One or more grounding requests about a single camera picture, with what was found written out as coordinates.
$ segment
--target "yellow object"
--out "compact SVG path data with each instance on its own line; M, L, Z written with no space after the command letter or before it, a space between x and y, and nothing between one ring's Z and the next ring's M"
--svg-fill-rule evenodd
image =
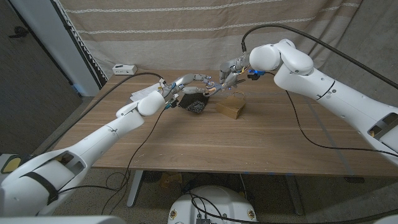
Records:
M162 174L162 177L160 178L160 186L163 188L168 188L170 183L173 181L178 181L178 183L182 184L182 175L177 173L174 175L168 175L166 173Z
M3 168L2 172L3 173L8 173L16 170L19 167L19 164L21 163L20 158L13 158L11 159Z
M239 192L239 195L244 197L244 192Z

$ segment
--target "floor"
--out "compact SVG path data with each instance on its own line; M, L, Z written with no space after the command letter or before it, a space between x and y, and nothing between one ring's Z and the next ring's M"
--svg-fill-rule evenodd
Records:
M92 98L83 98L82 105L49 137L51 141L73 122L90 103ZM122 170L92 169L83 185L105 186L106 179L114 172ZM104 214L121 217L126 223L167 223L170 207L179 198L180 185L172 182L169 188L162 188L159 181L153 182L156 172L149 175L141 185L136 204L127 208L126 195L120 191L105 206ZM201 185L223 185L237 192L242 184L237 174L182 173L183 184L195 179L194 187ZM112 175L108 179L110 187L118 187L122 175ZM243 175L249 201L252 203L260 222L315 223L336 222L366 217L398 208L398 179L365 178L363 184L348 183L342 177L297 176L305 215L294 213L284 176L281 175ZM54 215L100 215L106 201L113 192L103 189L79 189L65 203L59 206Z

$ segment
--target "door handle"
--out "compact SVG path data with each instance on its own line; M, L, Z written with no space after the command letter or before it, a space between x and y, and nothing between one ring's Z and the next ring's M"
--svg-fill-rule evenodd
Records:
M16 26L14 28L15 35L9 35L9 38L20 38L20 37L26 37L26 35L29 33L28 30L21 26Z

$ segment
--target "power strip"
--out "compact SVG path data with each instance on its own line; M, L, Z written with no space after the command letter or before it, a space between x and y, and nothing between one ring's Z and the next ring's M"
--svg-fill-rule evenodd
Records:
M112 70L115 75L133 75L137 71L137 66L116 64Z

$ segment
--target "blue connector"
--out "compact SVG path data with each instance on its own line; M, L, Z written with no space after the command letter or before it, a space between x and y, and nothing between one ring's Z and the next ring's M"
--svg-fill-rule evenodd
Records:
M260 76L264 75L266 72L265 71L257 71L254 69L248 70L248 78L251 78L251 80L258 80Z

